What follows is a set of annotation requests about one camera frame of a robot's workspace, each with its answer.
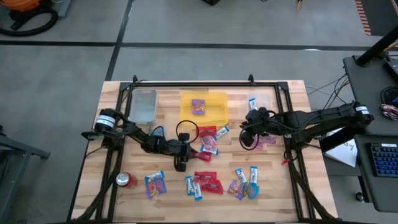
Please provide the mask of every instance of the orange vacuum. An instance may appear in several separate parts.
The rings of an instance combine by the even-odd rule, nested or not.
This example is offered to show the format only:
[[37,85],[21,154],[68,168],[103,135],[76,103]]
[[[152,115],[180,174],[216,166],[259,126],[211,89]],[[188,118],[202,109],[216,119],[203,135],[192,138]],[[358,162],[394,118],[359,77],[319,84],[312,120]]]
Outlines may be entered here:
[[[49,30],[58,20],[58,13],[52,9],[53,2],[51,0],[0,0],[0,3],[11,10],[9,15],[14,21],[10,27],[11,30],[0,28],[0,34],[13,37],[36,35]],[[43,13],[51,14],[48,23],[32,30],[18,31],[31,18]]]

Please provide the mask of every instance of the keyboard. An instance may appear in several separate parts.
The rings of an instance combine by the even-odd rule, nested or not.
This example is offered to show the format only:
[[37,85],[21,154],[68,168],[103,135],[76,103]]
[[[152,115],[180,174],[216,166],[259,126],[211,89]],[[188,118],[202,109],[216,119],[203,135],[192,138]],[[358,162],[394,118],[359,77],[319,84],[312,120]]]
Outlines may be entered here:
[[376,177],[398,177],[396,144],[370,143],[371,163]]

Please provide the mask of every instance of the soda can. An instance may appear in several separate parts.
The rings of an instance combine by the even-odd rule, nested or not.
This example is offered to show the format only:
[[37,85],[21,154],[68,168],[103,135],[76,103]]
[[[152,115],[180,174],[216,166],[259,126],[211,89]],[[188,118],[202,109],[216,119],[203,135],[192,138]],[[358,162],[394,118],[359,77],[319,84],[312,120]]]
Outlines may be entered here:
[[121,172],[116,177],[116,183],[120,187],[131,188],[133,185],[137,185],[137,178],[132,177],[128,172]]

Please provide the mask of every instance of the gray floor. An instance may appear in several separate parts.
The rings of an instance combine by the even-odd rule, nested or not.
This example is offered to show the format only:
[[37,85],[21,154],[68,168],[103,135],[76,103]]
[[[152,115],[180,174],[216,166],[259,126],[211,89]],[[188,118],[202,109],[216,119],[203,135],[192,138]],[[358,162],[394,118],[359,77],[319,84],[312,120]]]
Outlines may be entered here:
[[[128,0],[75,0],[66,19],[35,37],[0,40],[115,42]],[[370,46],[379,37],[363,32],[354,0],[135,0],[124,42]],[[36,18],[29,26],[43,23]],[[0,25],[10,24],[1,14]],[[16,140],[51,151],[35,158],[19,189],[11,223],[66,219],[112,47],[0,45],[0,124]],[[344,74],[342,59],[362,52],[313,50],[161,49],[122,47],[112,80],[305,80],[308,91]],[[327,93],[333,86],[323,89]],[[342,99],[353,99],[345,88]],[[309,96],[312,108],[329,98]],[[358,181],[330,177],[341,218],[397,223],[354,200]]]

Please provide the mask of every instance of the red candy bag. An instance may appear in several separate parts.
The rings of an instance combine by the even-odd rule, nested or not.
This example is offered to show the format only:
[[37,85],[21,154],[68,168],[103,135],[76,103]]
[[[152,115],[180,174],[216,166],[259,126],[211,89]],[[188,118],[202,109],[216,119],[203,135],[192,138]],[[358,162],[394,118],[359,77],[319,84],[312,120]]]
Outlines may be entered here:
[[200,184],[200,190],[215,194],[224,194],[224,188],[219,180],[209,179],[205,184]]
[[200,172],[195,171],[195,175],[193,176],[195,183],[205,184],[207,180],[217,179],[217,172]]
[[212,155],[211,152],[191,152],[192,157],[201,159],[205,162],[210,162],[211,155]]
[[209,127],[199,127],[199,137],[203,136],[216,136],[217,127],[209,126]]

